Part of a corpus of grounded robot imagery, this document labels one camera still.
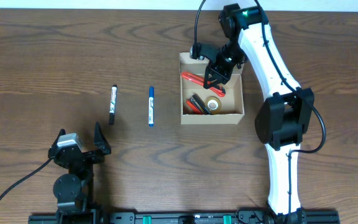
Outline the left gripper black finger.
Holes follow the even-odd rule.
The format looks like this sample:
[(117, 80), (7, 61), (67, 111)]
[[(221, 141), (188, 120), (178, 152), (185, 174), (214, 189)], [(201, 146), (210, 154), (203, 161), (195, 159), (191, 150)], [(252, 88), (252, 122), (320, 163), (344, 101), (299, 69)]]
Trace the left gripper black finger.
[(103, 155), (108, 155), (111, 153), (111, 146), (104, 137), (99, 122), (95, 123), (94, 145), (98, 148), (99, 151), (101, 151)]
[(63, 136), (63, 135), (65, 135), (65, 134), (66, 134), (66, 131), (65, 131), (64, 129), (61, 129), (61, 130), (59, 131), (57, 138), (54, 140), (54, 142), (53, 142), (53, 144), (52, 144), (52, 148), (57, 148), (57, 142), (58, 142), (60, 136)]

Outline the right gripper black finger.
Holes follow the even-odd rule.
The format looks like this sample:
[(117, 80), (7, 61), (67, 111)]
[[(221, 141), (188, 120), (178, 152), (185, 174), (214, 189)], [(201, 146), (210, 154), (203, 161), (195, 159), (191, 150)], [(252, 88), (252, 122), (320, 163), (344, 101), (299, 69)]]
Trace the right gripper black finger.
[(203, 81), (203, 88), (210, 89), (211, 88), (211, 80), (209, 79), (210, 70), (205, 70), (204, 73), (204, 81)]
[(208, 78), (208, 88), (216, 88), (216, 89), (220, 89), (223, 90), (225, 84), (228, 82), (228, 79), (223, 78), (223, 79), (217, 79), (217, 78)]

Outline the orange utility knife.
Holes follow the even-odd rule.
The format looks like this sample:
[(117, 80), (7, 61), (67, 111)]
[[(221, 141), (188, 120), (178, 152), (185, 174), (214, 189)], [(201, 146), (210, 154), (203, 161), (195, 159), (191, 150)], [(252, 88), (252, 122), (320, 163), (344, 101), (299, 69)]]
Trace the orange utility knife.
[[(181, 72), (180, 75), (185, 80), (191, 81), (201, 87), (204, 87), (204, 78), (202, 78), (201, 76), (195, 75), (195, 74), (187, 72), (187, 71)], [(217, 94), (219, 97), (226, 96), (226, 91), (225, 91), (224, 87), (222, 87), (220, 85), (207, 87), (206, 89), (211, 90), (212, 92)]]

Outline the yellow clear tape roll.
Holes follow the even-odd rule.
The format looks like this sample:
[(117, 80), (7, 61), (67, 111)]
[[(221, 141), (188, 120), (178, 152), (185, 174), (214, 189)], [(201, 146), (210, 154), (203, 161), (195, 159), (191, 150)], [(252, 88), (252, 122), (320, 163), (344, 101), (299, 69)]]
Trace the yellow clear tape roll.
[(220, 99), (216, 98), (215, 96), (210, 96), (206, 100), (206, 106), (212, 114), (219, 113), (222, 108)]

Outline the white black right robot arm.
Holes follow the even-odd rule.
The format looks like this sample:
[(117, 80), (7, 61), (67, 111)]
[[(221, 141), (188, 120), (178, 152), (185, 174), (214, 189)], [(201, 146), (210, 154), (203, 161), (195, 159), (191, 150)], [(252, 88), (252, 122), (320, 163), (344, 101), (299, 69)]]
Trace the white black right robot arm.
[(300, 211), (297, 160), (310, 117), (316, 114), (314, 93), (302, 88), (291, 75), (272, 37), (260, 4), (223, 7), (219, 23), (229, 42), (220, 49), (194, 42), (191, 57), (207, 58), (205, 89), (229, 81), (234, 67), (250, 62), (259, 81), (264, 102), (255, 118), (255, 130), (268, 154), (270, 190), (267, 199), (273, 217), (292, 221)]

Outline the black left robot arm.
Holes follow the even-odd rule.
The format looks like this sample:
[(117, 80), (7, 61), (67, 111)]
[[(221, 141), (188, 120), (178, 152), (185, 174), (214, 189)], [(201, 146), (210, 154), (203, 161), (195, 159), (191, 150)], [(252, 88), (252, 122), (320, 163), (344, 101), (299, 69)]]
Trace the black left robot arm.
[(110, 217), (94, 201), (93, 166), (104, 162), (111, 146), (104, 137), (100, 124), (94, 128), (93, 144), (96, 149), (83, 152), (83, 144), (76, 133), (67, 134), (61, 129), (48, 150), (48, 158), (64, 169), (53, 185), (57, 199), (57, 223), (109, 223)]

